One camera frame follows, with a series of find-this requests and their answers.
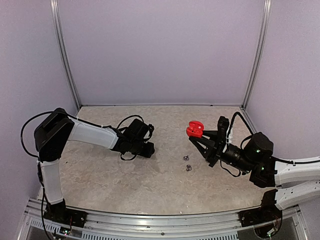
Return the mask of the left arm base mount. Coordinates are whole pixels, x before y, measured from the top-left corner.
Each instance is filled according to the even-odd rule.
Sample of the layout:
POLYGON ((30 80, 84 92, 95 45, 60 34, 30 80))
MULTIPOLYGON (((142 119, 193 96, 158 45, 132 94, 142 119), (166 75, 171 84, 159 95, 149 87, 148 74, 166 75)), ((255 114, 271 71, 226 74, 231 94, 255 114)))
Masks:
POLYGON ((63 199, 59 203, 49 203, 44 212, 44 219, 56 223, 68 225, 70 227, 83 228, 88 213, 82 210, 76 210, 66 207, 66 201, 63 199))

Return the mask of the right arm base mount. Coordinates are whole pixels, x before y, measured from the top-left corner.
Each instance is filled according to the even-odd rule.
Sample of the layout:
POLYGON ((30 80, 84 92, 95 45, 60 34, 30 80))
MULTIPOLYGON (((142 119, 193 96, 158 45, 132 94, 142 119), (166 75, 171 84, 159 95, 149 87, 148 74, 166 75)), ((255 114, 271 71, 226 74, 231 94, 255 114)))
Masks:
POLYGON ((241 227, 254 227, 255 235, 262 240, 271 240, 283 223, 283 212, 276 207, 277 189, 263 194, 260 206, 238 213, 241 227))

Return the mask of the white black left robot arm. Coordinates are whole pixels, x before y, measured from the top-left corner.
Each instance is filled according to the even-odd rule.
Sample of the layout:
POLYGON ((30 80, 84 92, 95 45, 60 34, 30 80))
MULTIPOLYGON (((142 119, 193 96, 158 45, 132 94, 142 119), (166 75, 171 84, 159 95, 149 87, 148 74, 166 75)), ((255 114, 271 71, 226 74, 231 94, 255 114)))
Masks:
POLYGON ((81 142, 100 146, 122 156, 129 153, 136 158, 150 158, 155 145, 150 142, 154 126, 146 124, 139 115, 132 115, 129 126, 98 125, 69 115, 63 108, 47 114, 47 118, 35 129, 34 140, 44 198, 51 205, 50 214, 63 223, 70 218, 64 207, 61 189, 59 160, 67 142, 81 142))

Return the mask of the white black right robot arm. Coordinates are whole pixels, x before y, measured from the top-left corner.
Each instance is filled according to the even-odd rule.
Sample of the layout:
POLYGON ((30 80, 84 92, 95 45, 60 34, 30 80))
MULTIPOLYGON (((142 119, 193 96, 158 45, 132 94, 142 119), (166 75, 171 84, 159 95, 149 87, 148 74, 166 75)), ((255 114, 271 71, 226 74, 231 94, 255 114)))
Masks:
POLYGON ((319 157, 285 160, 273 156, 273 143, 261 132, 248 136, 244 148, 230 144, 222 130, 188 127, 186 134, 210 167, 217 162, 249 175, 249 181, 269 191, 271 203, 256 210, 256 218, 266 222, 276 209, 285 210, 320 196, 319 157))

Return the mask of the red round case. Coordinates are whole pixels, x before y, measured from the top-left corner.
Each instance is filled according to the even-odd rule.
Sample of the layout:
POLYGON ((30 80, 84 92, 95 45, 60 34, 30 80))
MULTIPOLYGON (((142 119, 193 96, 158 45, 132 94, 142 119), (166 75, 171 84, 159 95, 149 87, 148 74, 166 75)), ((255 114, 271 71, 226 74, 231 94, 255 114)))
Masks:
POLYGON ((190 121, 186 128, 186 134, 188 137, 201 138, 204 128, 204 125, 200 121, 190 121))

